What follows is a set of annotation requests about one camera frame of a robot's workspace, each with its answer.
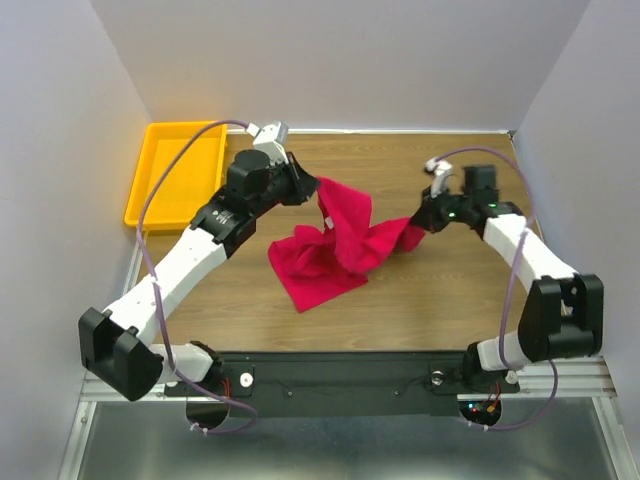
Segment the pink t shirt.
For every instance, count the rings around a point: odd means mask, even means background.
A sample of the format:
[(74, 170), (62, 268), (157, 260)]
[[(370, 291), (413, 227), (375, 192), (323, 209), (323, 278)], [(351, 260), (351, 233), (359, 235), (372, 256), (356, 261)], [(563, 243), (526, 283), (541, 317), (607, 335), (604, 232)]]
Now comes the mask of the pink t shirt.
[(323, 228), (298, 225), (268, 249), (272, 269), (300, 313), (365, 285), (392, 253), (414, 250), (425, 236), (408, 217), (373, 225), (371, 196), (329, 178), (320, 179), (317, 195)]

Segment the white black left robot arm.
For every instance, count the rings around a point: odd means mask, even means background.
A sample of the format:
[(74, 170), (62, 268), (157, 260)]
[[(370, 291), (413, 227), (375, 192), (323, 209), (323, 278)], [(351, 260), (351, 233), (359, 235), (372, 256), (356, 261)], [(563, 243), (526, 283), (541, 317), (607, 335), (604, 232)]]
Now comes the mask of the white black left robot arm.
[(174, 247), (147, 275), (104, 310), (78, 321), (81, 363), (124, 398), (136, 401), (173, 381), (169, 359), (151, 344), (165, 319), (211, 271), (256, 231), (272, 208), (301, 205), (320, 185), (292, 153), (274, 164), (255, 149), (236, 154), (226, 182), (198, 209)]

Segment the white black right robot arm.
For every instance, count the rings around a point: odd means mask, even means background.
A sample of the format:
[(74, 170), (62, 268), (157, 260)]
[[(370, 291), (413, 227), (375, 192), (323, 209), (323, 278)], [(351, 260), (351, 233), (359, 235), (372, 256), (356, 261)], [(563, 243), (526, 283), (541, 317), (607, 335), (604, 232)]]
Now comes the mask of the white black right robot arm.
[(463, 384), (482, 390), (496, 374), (541, 361), (598, 354), (604, 317), (600, 278), (580, 274), (563, 262), (514, 203), (500, 200), (494, 166), (466, 167), (458, 194), (447, 185), (451, 171), (445, 160), (426, 163), (432, 183), (423, 191), (411, 225), (428, 233), (440, 232), (452, 222), (467, 225), (511, 267), (512, 279), (527, 292), (516, 330), (502, 330), (467, 348), (460, 366)]

